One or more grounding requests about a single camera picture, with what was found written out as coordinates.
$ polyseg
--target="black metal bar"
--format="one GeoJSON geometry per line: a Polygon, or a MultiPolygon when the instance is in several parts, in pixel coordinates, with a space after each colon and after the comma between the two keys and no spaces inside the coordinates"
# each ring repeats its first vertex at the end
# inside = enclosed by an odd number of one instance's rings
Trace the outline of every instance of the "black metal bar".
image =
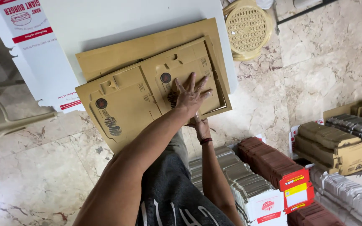
{"type": "Polygon", "coordinates": [[[295,14],[295,15],[292,15],[292,16],[289,17],[289,18],[286,18],[286,19],[284,19],[284,20],[278,21],[278,22],[276,22],[276,24],[277,24],[277,25],[280,25],[280,24],[282,24],[282,23],[285,23],[285,22],[287,22],[287,21],[290,21],[290,20],[292,20],[292,19],[295,19],[295,18],[297,18],[297,17],[300,17],[300,16],[302,16],[302,15],[304,15],[304,14],[307,14],[307,13],[309,13],[309,12],[312,12],[312,11],[318,9],[318,8],[321,8],[321,7],[323,7],[323,6],[326,6],[326,5],[328,5],[328,4],[330,4],[330,3],[333,3],[333,2],[336,2],[336,1],[337,1],[337,0],[323,0],[322,3],[320,3],[320,4],[316,5],[316,6],[313,6],[313,7],[311,7],[311,8],[308,8],[308,9],[306,9],[306,10],[304,10],[304,11],[302,11],[302,12],[299,12],[299,13],[297,13],[297,14],[295,14]]]}

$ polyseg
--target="burger illustration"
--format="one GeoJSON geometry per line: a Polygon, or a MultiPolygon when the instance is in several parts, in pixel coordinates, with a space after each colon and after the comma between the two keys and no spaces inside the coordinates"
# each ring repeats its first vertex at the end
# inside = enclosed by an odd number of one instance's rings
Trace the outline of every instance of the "burger illustration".
{"type": "Polygon", "coordinates": [[[18,13],[10,17],[12,23],[16,26],[23,26],[31,21],[30,14],[28,12],[18,13]]]}

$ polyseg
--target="black circular logo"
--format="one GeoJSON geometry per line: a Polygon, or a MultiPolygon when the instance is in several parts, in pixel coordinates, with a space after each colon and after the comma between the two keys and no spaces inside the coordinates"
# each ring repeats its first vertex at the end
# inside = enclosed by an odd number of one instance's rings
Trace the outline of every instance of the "black circular logo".
{"type": "Polygon", "coordinates": [[[100,109],[104,109],[107,107],[107,100],[100,98],[98,100],[96,100],[96,107],[100,108],[100,109]]]}
{"type": "Polygon", "coordinates": [[[169,83],[171,81],[171,75],[169,73],[163,73],[160,76],[160,80],[162,83],[169,83]]]}

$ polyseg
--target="yellow label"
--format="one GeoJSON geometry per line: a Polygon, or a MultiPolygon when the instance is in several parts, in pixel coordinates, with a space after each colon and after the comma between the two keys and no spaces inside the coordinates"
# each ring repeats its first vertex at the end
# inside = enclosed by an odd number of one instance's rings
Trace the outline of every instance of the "yellow label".
{"type": "Polygon", "coordinates": [[[297,192],[300,192],[300,191],[304,191],[306,189],[306,183],[303,183],[303,184],[300,184],[300,185],[297,185],[293,188],[290,188],[290,189],[287,189],[284,191],[284,196],[285,197],[288,197],[290,195],[293,195],[297,192]]]}

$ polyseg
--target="hand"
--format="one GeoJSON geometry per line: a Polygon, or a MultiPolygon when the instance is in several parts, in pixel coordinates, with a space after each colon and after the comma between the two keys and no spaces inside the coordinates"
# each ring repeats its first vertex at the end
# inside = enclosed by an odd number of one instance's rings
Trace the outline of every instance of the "hand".
{"type": "Polygon", "coordinates": [[[198,141],[201,142],[206,138],[210,138],[210,128],[208,119],[200,120],[198,113],[194,116],[196,124],[190,123],[186,126],[192,127],[196,130],[196,136],[198,137],[198,141]]]}
{"type": "Polygon", "coordinates": [[[210,89],[204,93],[201,93],[206,82],[208,81],[208,76],[205,76],[202,80],[199,81],[198,87],[195,90],[195,77],[195,72],[189,76],[189,84],[186,89],[182,84],[179,83],[178,78],[175,79],[175,84],[180,91],[175,108],[185,110],[189,119],[195,115],[204,100],[208,98],[213,91],[210,89]]]}

